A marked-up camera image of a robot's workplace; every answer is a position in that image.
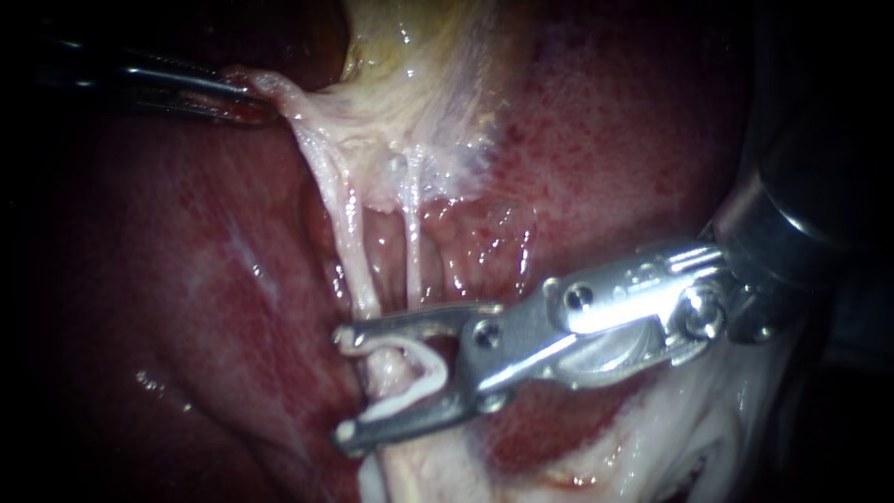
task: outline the screw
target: screw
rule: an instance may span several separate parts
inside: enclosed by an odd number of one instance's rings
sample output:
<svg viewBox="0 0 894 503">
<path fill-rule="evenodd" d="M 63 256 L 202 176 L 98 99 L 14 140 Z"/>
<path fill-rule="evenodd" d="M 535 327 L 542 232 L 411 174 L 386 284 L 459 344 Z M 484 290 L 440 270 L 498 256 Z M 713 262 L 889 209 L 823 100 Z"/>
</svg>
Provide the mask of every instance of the screw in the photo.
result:
<svg viewBox="0 0 894 503">
<path fill-rule="evenodd" d="M 478 400 L 478 412 L 481 414 L 493 414 L 505 407 L 508 402 L 509 395 L 507 392 L 498 391 L 491 393 Z"/>
<path fill-rule="evenodd" d="M 765 343 L 766 341 L 773 338 L 773 335 L 776 334 L 776 329 L 769 325 L 764 325 L 761 327 L 761 330 L 757 331 L 754 335 L 754 342 L 756 343 Z"/>
<path fill-rule="evenodd" d="M 696 292 L 686 303 L 686 332 L 699 339 L 713 339 L 726 325 L 724 309 L 707 292 Z"/>
<path fill-rule="evenodd" d="M 475 328 L 475 344 L 485 349 L 493 349 L 500 344 L 500 327 L 483 321 Z"/>
<path fill-rule="evenodd" d="M 587 285 L 577 284 L 565 294 L 565 305 L 575 311 L 589 309 L 593 303 L 593 290 Z"/>
</svg>

